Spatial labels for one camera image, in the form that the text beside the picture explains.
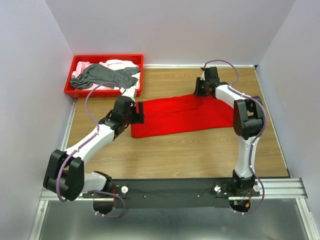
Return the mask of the red t shirt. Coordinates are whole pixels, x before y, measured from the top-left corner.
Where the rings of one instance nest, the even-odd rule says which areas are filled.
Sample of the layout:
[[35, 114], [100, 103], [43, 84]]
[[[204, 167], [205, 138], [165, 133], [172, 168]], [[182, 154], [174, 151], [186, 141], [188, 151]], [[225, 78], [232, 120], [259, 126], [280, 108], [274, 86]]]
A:
[[221, 100], [193, 94], [146, 100], [144, 123], [132, 124], [136, 139], [233, 126], [233, 108]]

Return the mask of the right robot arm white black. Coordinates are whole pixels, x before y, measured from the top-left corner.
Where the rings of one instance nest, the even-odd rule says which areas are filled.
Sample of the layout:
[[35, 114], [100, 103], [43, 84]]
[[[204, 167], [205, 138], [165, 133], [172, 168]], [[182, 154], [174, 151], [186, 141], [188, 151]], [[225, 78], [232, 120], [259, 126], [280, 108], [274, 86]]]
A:
[[194, 95], [220, 100], [233, 109], [233, 130], [238, 136], [238, 157], [229, 184], [230, 191], [241, 196], [255, 185], [257, 145], [266, 128], [266, 110], [259, 96], [249, 96], [221, 82], [216, 67], [202, 67], [196, 78]]

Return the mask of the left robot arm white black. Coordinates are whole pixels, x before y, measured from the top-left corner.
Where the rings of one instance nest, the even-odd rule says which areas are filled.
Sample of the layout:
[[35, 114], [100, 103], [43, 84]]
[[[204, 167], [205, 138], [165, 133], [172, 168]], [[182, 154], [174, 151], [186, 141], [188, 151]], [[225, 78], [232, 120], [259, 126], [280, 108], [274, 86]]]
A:
[[62, 202], [74, 201], [81, 193], [110, 194], [112, 178], [102, 172], [85, 173], [87, 163], [129, 125], [144, 123], [144, 106], [129, 96], [117, 97], [113, 109], [96, 123], [94, 130], [66, 150], [56, 149], [49, 157], [43, 187]]

